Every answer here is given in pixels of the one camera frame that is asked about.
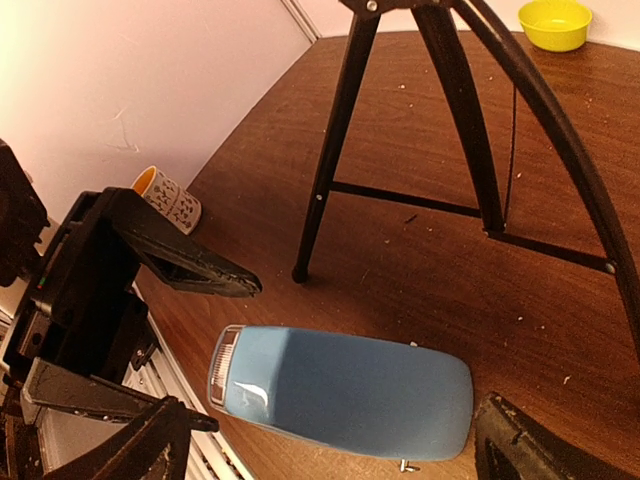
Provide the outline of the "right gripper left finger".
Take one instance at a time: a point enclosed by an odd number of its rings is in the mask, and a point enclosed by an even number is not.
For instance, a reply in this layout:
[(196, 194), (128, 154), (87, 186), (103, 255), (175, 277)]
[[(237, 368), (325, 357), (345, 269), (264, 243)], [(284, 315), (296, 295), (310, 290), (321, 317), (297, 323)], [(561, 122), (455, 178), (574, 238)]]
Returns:
[(46, 479), (183, 479), (191, 430), (185, 406), (166, 397)]

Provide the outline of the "left aluminium corner post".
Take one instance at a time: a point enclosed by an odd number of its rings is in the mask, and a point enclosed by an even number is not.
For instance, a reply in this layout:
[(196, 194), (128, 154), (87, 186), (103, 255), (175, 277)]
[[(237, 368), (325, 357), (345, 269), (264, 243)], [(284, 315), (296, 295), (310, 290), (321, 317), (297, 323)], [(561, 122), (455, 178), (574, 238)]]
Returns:
[(287, 10), (303, 35), (311, 43), (315, 43), (321, 38), (319, 29), (315, 26), (311, 17), (298, 0), (280, 0), (280, 3)]

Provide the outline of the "white patterned mug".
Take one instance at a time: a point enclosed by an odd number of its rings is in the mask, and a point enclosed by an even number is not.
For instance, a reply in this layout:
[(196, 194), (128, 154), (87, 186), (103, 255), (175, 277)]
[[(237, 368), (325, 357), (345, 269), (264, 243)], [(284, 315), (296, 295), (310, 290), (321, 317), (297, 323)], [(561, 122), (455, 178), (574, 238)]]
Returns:
[(185, 235), (198, 226), (201, 202), (156, 166), (141, 172), (132, 189)]

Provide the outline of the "blue metronome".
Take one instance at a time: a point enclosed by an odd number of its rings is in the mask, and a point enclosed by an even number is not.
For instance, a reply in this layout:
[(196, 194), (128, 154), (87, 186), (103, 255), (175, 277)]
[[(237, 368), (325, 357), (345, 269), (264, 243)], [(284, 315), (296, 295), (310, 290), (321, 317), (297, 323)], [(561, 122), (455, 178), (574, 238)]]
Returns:
[(207, 394), (265, 429), (392, 460), (458, 456), (474, 407), (470, 369), (448, 353), (284, 326), (226, 327)]

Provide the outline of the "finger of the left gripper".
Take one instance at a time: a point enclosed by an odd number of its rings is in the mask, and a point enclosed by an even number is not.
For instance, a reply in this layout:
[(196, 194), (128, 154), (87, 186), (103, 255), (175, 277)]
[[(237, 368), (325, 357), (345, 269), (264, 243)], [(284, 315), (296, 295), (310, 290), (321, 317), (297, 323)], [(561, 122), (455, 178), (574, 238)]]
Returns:
[(85, 377), (39, 357), (21, 389), (27, 403), (111, 423), (127, 423), (160, 401), (99, 377)]
[(113, 230), (166, 285), (229, 298), (262, 292), (254, 273), (180, 232), (133, 190), (110, 187), (104, 193), (109, 196), (105, 215)]

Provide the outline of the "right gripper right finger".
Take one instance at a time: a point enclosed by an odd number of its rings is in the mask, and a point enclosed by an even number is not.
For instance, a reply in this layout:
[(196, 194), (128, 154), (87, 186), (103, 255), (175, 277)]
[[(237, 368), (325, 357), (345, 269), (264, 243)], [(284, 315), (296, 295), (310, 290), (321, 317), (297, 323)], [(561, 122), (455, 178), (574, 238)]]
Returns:
[(481, 400), (474, 419), (479, 479), (635, 477), (561, 439), (496, 392)]

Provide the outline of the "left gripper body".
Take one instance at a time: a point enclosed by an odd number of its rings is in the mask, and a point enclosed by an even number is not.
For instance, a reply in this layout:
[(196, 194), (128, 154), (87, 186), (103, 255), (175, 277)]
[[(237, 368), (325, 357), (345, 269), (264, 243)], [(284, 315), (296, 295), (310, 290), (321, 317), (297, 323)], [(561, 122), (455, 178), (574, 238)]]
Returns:
[(80, 195), (19, 304), (2, 353), (11, 379), (25, 380), (39, 357), (85, 377), (122, 382), (148, 307), (132, 290), (140, 257), (115, 223), (145, 205), (131, 189)]

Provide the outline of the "black music stand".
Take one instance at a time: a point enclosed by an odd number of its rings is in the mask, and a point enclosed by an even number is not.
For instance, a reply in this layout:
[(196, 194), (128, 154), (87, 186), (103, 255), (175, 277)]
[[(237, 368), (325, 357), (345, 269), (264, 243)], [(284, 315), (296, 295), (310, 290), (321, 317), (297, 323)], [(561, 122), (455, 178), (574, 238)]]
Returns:
[[(348, 1), (352, 13), (345, 55), (311, 189), (292, 279), (307, 281), (309, 263), (332, 192), (478, 218), (496, 241), (539, 252), (614, 277), (632, 340), (639, 340), (639, 275), (619, 217), (582, 139), (556, 95), (513, 34), (484, 1)], [(411, 12), (443, 88), (469, 169), (476, 207), (339, 182), (335, 173), (383, 14)], [(453, 17), (471, 28), (523, 98), (555, 148), (590, 217), (605, 254), (596, 256), (509, 234), (510, 200), (499, 194), (495, 164), (474, 78)]]

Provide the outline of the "green bowl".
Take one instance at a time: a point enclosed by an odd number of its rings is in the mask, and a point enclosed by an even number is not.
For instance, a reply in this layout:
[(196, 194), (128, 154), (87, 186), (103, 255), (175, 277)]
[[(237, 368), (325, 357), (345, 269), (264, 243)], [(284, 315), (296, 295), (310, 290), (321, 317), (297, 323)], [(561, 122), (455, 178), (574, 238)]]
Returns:
[(550, 52), (569, 52), (587, 41), (592, 11), (577, 1), (531, 1), (518, 11), (526, 38)]

